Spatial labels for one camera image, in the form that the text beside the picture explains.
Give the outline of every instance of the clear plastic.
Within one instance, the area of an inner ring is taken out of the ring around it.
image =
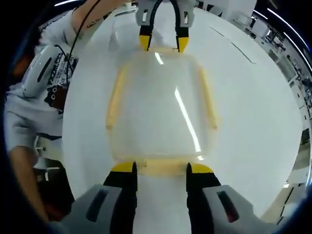
[[[204,71],[176,51],[139,52],[119,71],[106,129],[117,162],[139,174],[181,175],[212,146],[216,117]]]

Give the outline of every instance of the white surface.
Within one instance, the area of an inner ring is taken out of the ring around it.
[[[293,87],[291,87],[291,89],[292,89],[293,96],[297,101],[298,108],[300,109],[301,107],[305,105],[305,102],[304,102],[304,98],[302,97],[302,93],[298,86],[297,80],[294,81],[294,85]]]
[[[163,41],[171,45],[176,43],[173,15],[167,4],[156,15]],[[113,34],[111,19],[85,48],[65,105],[64,163],[76,198],[103,183],[114,165],[106,110],[117,68],[139,48],[134,14],[116,18],[119,27]],[[302,123],[292,91],[251,38],[208,12],[195,9],[185,53],[207,70],[219,116],[216,144],[202,163],[247,198],[260,216],[285,184],[298,152]],[[185,178],[139,176],[138,189],[134,233],[190,233]]]
[[[291,83],[291,80],[296,81],[296,79],[298,78],[298,74],[291,62],[286,57],[287,55],[285,53],[279,53],[276,50],[274,51],[275,55],[279,57],[278,61],[276,61],[276,64],[282,70],[285,78],[289,81],[289,84]]]
[[[229,0],[205,0],[203,9],[207,10],[208,5],[213,5],[210,13],[219,15],[222,12],[222,18],[226,18],[230,14],[230,3]]]
[[[251,18],[247,17],[245,15],[240,15],[240,16],[238,16],[237,21],[241,22],[242,24],[244,24],[246,26],[249,26],[251,23]]]
[[[311,127],[309,113],[308,113],[308,109],[306,105],[300,108],[300,113],[301,113],[301,119],[303,123],[302,130],[306,130],[307,128]]]
[[[243,14],[251,17],[257,0],[230,0],[230,13],[227,20],[235,19],[238,15]]]
[[[282,216],[290,217],[294,213],[294,211],[297,209],[298,205],[299,203],[292,203],[289,205],[285,205]]]
[[[265,40],[261,37],[256,37],[254,39],[254,41],[256,43],[258,43],[258,45],[266,52],[269,53],[269,51],[272,49],[272,46],[270,44],[268,44],[267,42],[265,42]]]
[[[292,204],[292,203],[299,203],[307,196],[306,188],[303,184],[298,187],[297,184],[293,186],[292,193],[290,194],[286,205]]]
[[[261,20],[257,20],[253,25],[253,32],[262,38],[266,36],[268,30],[267,24]]]
[[[289,175],[287,182],[289,184],[300,184],[306,183],[308,179],[309,167],[302,168],[299,170],[293,170]]]

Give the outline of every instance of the wire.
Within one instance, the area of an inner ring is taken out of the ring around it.
[[[70,60],[70,58],[68,57],[68,56],[66,56],[66,53],[64,52],[64,50],[62,49],[62,47],[60,47],[60,45],[54,45],[55,47],[58,47],[61,51],[62,51],[62,53],[64,54],[64,56],[65,56],[65,58],[67,59],[67,62],[69,62]],[[74,72],[74,69],[73,69],[73,67],[72,67],[72,65],[69,63],[69,68],[70,68],[70,70],[72,70],[72,72]]]
[[[91,7],[91,9],[89,10],[89,12],[88,12],[88,13],[86,14],[86,16],[84,17],[84,19],[83,19],[83,21],[82,21],[82,23],[81,23],[81,25],[80,25],[80,27],[79,27],[79,29],[78,29],[78,31],[77,31],[77,34],[76,34],[75,40],[74,40],[74,42],[73,42],[72,48],[71,48],[71,50],[70,50],[70,53],[69,53],[69,56],[68,56],[69,58],[72,56],[72,53],[73,53],[75,44],[76,44],[76,42],[77,42],[77,39],[78,39],[78,37],[79,37],[79,34],[80,34],[81,30],[82,30],[82,27],[83,27],[84,23],[86,22],[87,18],[89,17],[89,15],[91,14],[91,12],[94,10],[94,8],[98,5],[98,3],[99,3],[100,1],[101,1],[101,0],[97,0],[97,2],[94,3],[94,5]],[[66,67],[66,82],[67,82],[67,83],[68,83],[68,69],[69,69],[69,63],[67,63],[67,67]]]
[[[67,61],[67,66],[66,66],[66,85],[67,87],[69,86],[69,81],[68,81],[68,69],[67,67],[70,67],[70,70],[72,71],[72,74],[74,73],[74,69],[72,67],[72,65],[70,64],[70,57],[66,56],[66,53],[64,52],[64,50],[62,49],[62,47],[60,45],[54,45],[55,47],[59,48],[62,51],[62,54],[64,54],[65,56],[65,61]]]

